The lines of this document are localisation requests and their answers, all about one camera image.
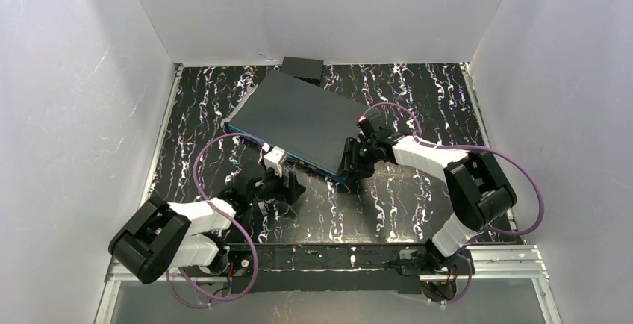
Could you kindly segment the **large dark network switch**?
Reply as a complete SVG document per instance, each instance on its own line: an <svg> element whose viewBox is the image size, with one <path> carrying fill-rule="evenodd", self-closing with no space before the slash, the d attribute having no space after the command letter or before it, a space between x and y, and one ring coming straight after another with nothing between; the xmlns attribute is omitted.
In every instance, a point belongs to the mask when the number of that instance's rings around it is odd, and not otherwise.
<svg viewBox="0 0 633 324"><path fill-rule="evenodd" d="M337 177L347 138L369 107L279 71L269 72L226 127L288 152L299 165Z"/></svg>

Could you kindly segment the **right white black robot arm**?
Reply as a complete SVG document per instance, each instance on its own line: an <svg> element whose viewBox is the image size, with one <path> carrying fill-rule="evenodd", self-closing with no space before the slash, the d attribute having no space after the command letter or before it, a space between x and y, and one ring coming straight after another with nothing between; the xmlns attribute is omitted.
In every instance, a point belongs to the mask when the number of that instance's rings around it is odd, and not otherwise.
<svg viewBox="0 0 633 324"><path fill-rule="evenodd" d="M412 135L364 141L348 138L337 176L369 178L380 161L423 171L446 184L453 212L425 244L427 258L440 263L455 256L517 202L493 153L485 149L442 149Z"/></svg>

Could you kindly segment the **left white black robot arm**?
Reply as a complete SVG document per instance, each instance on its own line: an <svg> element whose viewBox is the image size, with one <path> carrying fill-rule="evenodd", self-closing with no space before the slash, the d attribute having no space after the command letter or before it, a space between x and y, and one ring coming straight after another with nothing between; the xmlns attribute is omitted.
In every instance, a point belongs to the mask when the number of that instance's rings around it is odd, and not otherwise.
<svg viewBox="0 0 633 324"><path fill-rule="evenodd" d="M166 202L150 196L118 230L108 252L143 284L176 267L203 267L212 275L228 270L230 246L218 236L237 216L272 200L294 204L306 191L294 171L272 169L238 175L210 202Z"/></svg>

